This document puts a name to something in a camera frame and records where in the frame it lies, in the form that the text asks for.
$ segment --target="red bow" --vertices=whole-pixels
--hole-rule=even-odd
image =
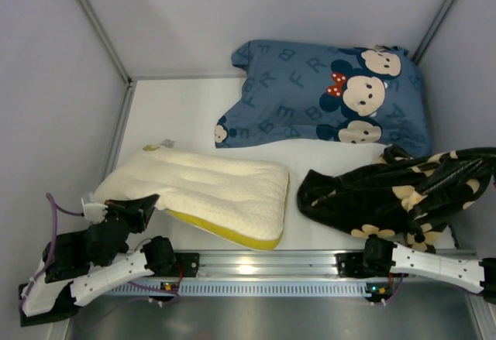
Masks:
[[[327,87],[327,93],[340,98],[343,94],[343,84],[346,82],[346,75],[332,72],[332,80],[336,82],[336,84]]]

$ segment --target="blue pillowcase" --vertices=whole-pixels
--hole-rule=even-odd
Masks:
[[[397,144],[431,152],[424,78],[398,47],[335,48],[252,40],[232,54],[241,99],[217,122],[218,148],[284,139]]]

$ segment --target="black blanket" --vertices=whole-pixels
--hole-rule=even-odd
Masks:
[[[496,172],[496,148],[412,158],[389,146],[375,164],[338,177],[310,170],[298,189],[300,212],[356,237],[406,233],[408,245],[432,244],[486,190]]]

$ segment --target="metal table surface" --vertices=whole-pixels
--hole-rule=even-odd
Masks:
[[[159,308],[104,296],[71,321],[66,340],[401,339],[478,340],[467,294],[433,282],[407,282],[386,307],[364,299],[187,297]]]

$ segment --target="gray wall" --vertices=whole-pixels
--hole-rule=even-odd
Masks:
[[[74,0],[0,0],[0,338],[19,327],[17,286],[50,239],[45,192],[67,208],[94,188],[124,85]],[[81,228],[61,216],[60,231]]]
[[[459,0],[422,62],[438,151],[496,146],[496,0]],[[456,233],[496,256],[496,190],[465,211]]]
[[[241,75],[250,39],[415,51],[443,0],[91,0],[133,77]]]

